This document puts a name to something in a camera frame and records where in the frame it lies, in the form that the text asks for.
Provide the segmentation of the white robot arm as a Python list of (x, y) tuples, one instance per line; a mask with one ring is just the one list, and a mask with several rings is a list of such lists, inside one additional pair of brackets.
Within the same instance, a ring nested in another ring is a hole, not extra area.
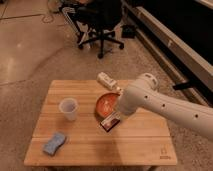
[(161, 94), (157, 87), (158, 80), (154, 75), (141, 74), (123, 89), (117, 110), (131, 115), (138, 108), (144, 108), (213, 141), (213, 108)]

